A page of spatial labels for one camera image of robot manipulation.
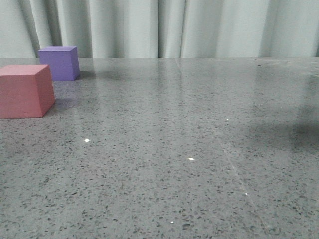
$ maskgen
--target table surface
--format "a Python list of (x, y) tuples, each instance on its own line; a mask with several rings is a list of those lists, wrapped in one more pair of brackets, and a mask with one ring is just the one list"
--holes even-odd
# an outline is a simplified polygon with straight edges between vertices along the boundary
[(319, 238), (318, 58), (80, 70), (0, 119), (0, 238)]

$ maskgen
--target pink cube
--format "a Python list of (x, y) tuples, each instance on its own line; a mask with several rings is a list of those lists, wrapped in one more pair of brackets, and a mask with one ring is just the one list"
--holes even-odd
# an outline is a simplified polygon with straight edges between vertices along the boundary
[(0, 119), (42, 117), (54, 102), (48, 65), (0, 68)]

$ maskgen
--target terrazzo surface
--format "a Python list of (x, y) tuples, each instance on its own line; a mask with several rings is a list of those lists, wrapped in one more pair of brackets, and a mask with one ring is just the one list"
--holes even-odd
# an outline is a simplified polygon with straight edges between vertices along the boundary
[(319, 238), (318, 58), (80, 70), (0, 119), (1, 239)]

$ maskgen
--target cube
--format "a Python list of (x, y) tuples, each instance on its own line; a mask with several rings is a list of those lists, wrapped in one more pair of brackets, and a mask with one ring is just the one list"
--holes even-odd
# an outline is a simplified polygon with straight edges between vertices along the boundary
[(76, 46), (49, 46), (38, 55), (40, 64), (50, 65), (53, 81), (74, 81), (80, 75)]
[(49, 65), (0, 68), (0, 119), (43, 117), (54, 102)]

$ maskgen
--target white curtain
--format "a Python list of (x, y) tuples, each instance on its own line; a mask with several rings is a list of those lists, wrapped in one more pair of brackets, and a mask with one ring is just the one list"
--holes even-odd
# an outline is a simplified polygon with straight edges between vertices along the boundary
[(0, 0), (0, 57), (316, 56), (319, 0)]

